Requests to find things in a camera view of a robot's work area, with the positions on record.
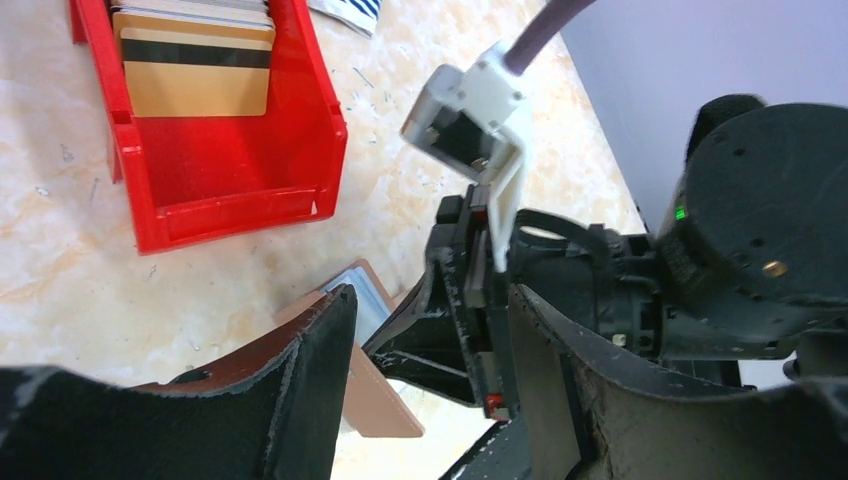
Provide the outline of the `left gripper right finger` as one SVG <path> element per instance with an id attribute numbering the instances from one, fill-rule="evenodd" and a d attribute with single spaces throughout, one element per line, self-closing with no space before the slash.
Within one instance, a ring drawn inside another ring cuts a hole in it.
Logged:
<path id="1" fill-rule="evenodd" d="M 523 285 L 508 313 L 537 479 L 843 479 L 847 383 L 726 387 L 646 361 Z"/>

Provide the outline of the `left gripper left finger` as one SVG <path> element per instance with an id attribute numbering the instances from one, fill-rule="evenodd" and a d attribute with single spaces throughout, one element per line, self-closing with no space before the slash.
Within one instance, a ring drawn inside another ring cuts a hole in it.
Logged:
<path id="1" fill-rule="evenodd" d="M 296 318 L 166 384 L 125 388 L 55 366 L 1 371 L 5 479 L 327 479 L 357 298 Z"/>

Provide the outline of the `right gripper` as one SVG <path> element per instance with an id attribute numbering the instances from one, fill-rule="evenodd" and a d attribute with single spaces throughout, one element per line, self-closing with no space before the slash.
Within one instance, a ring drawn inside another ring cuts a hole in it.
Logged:
<path id="1" fill-rule="evenodd" d="M 433 262 L 365 343 L 386 377 L 487 417 L 519 410 L 507 325 L 511 285 L 525 285 L 571 320 L 648 358 L 660 351 L 663 310 L 645 234 L 523 209 L 508 244 L 507 269 L 494 268 L 485 190 L 441 200 Z"/>

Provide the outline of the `pink leather card holder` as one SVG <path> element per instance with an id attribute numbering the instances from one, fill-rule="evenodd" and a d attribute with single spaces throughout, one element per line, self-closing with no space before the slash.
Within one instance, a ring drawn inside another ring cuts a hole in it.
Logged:
<path id="1" fill-rule="evenodd" d="M 269 460 L 298 448 L 334 448 L 346 416 L 362 436 L 418 438 L 424 430 L 354 339 L 354 288 L 342 284 L 304 296 L 288 322 L 173 381 L 129 388 L 138 424 L 197 427 L 196 438 L 224 430 L 246 446 L 268 419 L 260 444 Z"/>

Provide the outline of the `red plastic bin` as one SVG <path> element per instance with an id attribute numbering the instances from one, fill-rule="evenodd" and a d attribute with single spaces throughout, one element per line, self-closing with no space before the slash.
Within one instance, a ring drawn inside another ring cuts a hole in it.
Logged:
<path id="1" fill-rule="evenodd" d="M 348 139 L 303 1 L 274 1 L 267 112 L 259 117 L 135 114 L 103 1 L 68 5 L 89 47 L 110 126 L 109 167 L 126 186 L 136 247 L 153 254 L 332 217 Z"/>

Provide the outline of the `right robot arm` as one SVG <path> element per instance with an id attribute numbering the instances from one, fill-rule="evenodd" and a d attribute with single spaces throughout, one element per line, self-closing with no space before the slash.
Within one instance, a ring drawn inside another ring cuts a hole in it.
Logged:
<path id="1" fill-rule="evenodd" d="M 533 290 L 614 346 L 739 386 L 742 361 L 790 379 L 847 374 L 847 111 L 749 94 L 699 110 L 655 233 L 523 209 L 494 269 L 482 191 L 438 209 L 425 271 L 365 343 L 388 377 L 504 420 L 519 410 L 507 293 Z"/>

